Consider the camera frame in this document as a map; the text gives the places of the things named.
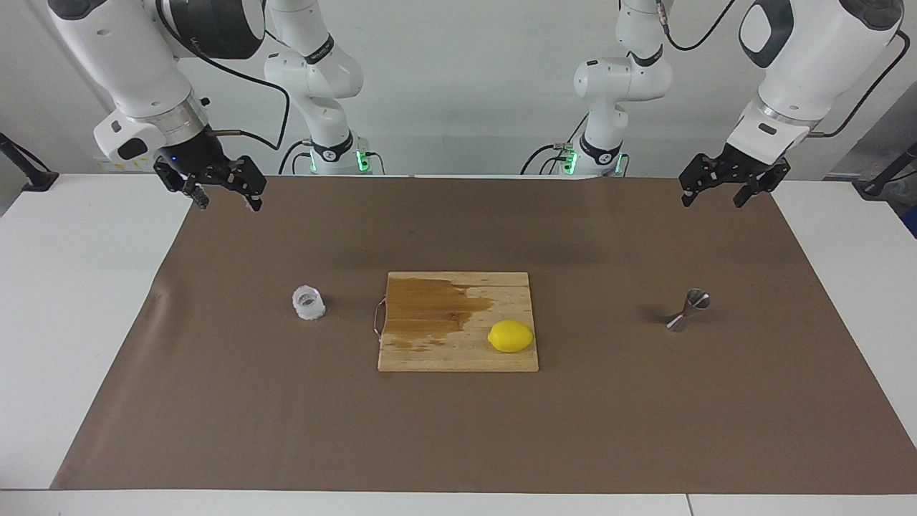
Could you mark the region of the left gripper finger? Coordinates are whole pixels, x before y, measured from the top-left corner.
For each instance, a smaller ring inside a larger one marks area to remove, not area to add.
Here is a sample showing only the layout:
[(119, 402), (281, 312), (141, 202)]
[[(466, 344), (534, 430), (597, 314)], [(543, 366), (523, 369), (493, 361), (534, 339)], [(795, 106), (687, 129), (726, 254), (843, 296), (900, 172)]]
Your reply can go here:
[(779, 186), (790, 171), (788, 161), (777, 161), (765, 172), (748, 176), (746, 183), (733, 198), (736, 208), (743, 208), (746, 203), (760, 193), (771, 193)]
[(684, 208), (690, 208), (701, 192), (724, 185), (731, 173), (731, 161), (720, 157), (710, 157), (699, 153), (679, 174), (679, 185), (682, 188), (681, 202)]

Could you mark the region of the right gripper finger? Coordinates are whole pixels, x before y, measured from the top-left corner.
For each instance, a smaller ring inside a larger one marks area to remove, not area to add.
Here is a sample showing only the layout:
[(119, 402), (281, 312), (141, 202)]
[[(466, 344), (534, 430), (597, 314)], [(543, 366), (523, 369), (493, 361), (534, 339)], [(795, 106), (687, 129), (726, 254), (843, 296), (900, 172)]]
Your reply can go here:
[(188, 197), (198, 209), (207, 209), (209, 196), (204, 193), (195, 174), (184, 176), (167, 161), (155, 161), (153, 170), (169, 192)]
[(253, 212), (261, 211), (261, 195), (267, 186), (267, 179), (250, 156), (236, 160), (225, 160), (215, 166), (215, 179), (226, 190), (238, 193), (245, 199)]

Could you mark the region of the brown paper table mat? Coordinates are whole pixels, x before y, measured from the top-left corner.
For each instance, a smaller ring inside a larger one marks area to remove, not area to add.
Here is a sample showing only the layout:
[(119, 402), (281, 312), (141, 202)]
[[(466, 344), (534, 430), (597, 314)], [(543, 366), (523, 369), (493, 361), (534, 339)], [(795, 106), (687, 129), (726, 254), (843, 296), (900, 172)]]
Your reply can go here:
[[(917, 493), (917, 448), (772, 196), (299, 176), (254, 213), (207, 193), (53, 489)], [(390, 271), (529, 274), (538, 371), (380, 372)], [(711, 306), (667, 330), (694, 288)]]

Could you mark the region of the steel cocktail jigger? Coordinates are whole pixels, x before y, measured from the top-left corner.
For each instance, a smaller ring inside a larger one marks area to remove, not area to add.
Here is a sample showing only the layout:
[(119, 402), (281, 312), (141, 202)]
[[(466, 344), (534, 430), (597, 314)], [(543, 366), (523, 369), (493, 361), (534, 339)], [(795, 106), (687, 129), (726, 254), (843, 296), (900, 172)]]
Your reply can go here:
[(685, 296), (684, 304), (667, 322), (666, 328), (669, 331), (680, 333), (686, 326), (687, 319), (699, 313), (704, 312), (711, 306), (711, 296), (706, 290), (694, 288), (688, 291)]

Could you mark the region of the yellow lemon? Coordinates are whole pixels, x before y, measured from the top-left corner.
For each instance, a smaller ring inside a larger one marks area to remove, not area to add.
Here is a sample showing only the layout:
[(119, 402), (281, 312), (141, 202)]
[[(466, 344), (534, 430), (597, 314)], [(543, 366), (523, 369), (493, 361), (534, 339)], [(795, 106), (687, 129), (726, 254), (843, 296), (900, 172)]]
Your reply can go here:
[(500, 320), (489, 330), (486, 340), (501, 353), (518, 353), (534, 342), (534, 331), (520, 320)]

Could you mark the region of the wooden cutting board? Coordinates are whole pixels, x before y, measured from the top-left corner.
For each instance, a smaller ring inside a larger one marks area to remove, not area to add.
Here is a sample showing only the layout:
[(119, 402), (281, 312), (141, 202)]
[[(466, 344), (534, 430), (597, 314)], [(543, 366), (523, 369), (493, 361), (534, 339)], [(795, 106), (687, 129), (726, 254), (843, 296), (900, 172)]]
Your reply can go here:
[(375, 321), (380, 372), (534, 373), (537, 343), (505, 353), (487, 336), (502, 320), (533, 331), (529, 274), (390, 271)]

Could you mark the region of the white wall socket box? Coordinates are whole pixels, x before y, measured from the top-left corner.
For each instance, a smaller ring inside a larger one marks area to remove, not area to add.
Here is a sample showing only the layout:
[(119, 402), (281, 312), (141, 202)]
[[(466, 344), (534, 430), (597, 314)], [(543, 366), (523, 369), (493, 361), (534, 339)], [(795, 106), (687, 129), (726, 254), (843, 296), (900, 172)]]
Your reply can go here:
[(140, 157), (129, 161), (112, 161), (109, 159), (99, 158), (96, 160), (99, 169), (103, 173), (118, 174), (151, 174), (153, 173), (152, 160), (147, 157)]

